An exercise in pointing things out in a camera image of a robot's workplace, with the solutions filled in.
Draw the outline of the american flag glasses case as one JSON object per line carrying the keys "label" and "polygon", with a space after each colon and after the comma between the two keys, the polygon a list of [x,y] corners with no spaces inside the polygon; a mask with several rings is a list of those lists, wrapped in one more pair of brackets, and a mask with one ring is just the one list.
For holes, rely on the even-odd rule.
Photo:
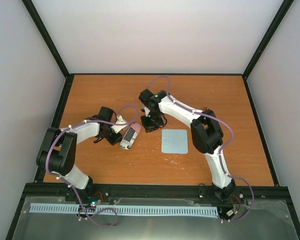
{"label": "american flag glasses case", "polygon": [[120,141],[120,148],[124,150],[131,149],[141,130],[142,126],[138,122],[132,123]]}

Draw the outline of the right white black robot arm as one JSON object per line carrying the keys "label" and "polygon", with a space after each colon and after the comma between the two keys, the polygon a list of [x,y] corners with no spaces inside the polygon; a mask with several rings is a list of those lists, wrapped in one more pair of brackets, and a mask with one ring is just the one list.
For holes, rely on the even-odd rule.
{"label": "right white black robot arm", "polygon": [[169,115],[190,128],[192,143],[202,153],[208,163],[214,197],[224,202],[235,190],[236,184],[230,177],[223,154],[223,131],[220,122],[210,109],[192,108],[162,90],[157,94],[149,89],[143,90],[138,99],[143,104],[140,117],[141,124],[147,133],[163,128]]}

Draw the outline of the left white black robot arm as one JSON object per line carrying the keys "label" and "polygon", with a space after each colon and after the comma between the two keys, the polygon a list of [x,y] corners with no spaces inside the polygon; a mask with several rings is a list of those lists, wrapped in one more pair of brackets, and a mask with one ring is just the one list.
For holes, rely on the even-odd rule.
{"label": "left white black robot arm", "polygon": [[66,128],[50,127],[46,131],[36,158],[36,164],[47,173],[76,188],[76,195],[82,201],[93,198],[93,179],[83,173],[75,164],[77,145],[90,138],[94,143],[106,139],[112,146],[123,138],[120,133],[128,122],[108,107],[101,107],[99,113]]}

